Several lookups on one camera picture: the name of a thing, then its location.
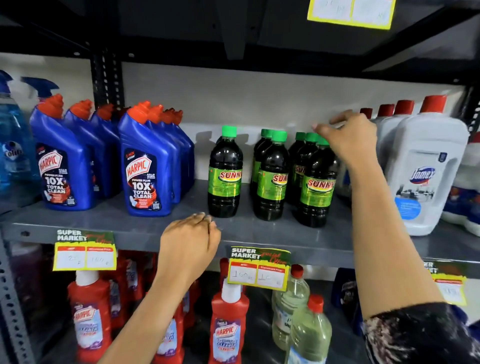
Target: person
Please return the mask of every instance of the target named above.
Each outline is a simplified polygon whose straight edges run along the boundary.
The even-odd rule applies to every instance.
[[[407,234],[377,161],[376,126],[351,110],[330,123],[342,121],[339,129],[313,128],[350,173],[354,263],[370,360],[480,363],[480,343],[451,312]],[[165,229],[152,288],[100,364],[150,363],[175,309],[215,256],[220,238],[204,213]]]

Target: forearm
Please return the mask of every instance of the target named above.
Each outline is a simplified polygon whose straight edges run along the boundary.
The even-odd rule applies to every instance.
[[[376,160],[350,169],[350,175],[355,271],[363,317],[442,301]]]
[[[157,277],[99,364],[149,364],[184,294],[183,285]]]

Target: green bottle cap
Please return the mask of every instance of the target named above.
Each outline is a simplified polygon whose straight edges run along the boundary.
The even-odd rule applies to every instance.
[[[321,145],[321,146],[329,146],[330,145],[329,142],[324,137],[322,137],[321,135],[318,136],[317,144]]]
[[[287,132],[283,130],[273,130],[272,131],[272,142],[281,142],[284,143],[287,140]]]
[[[297,132],[295,134],[295,140],[305,140],[305,133],[304,132]]]
[[[305,136],[305,140],[307,142],[318,142],[318,137],[319,135],[317,133],[307,133],[307,135]]]
[[[237,137],[237,127],[236,126],[222,126],[222,136],[226,138],[236,138]]]

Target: white wall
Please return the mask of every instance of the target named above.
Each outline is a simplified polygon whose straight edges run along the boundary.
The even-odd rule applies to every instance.
[[[288,143],[295,131],[327,122],[345,109],[374,109],[399,99],[416,102],[426,95],[449,95],[445,112],[458,104],[463,86],[413,84],[283,73],[217,70],[158,64],[123,63],[125,101],[150,100],[182,109],[182,128],[195,142],[196,178],[208,179],[208,160],[221,126],[238,126],[237,143],[244,154],[243,178],[250,180],[253,146],[263,127],[284,129]]]
[[[59,89],[52,90],[52,93],[62,94],[64,111],[80,100],[88,98],[93,101],[89,60],[0,53],[0,70],[13,78],[8,86],[27,118],[38,99],[36,91],[20,81],[22,76],[46,78],[56,83]]]

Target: white bottle cap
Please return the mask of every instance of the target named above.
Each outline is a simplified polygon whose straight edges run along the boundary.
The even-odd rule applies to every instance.
[[[77,286],[88,286],[98,281],[100,277],[98,270],[77,270]]]
[[[223,280],[222,300],[226,303],[235,303],[241,297],[241,284],[227,283],[227,278]]]

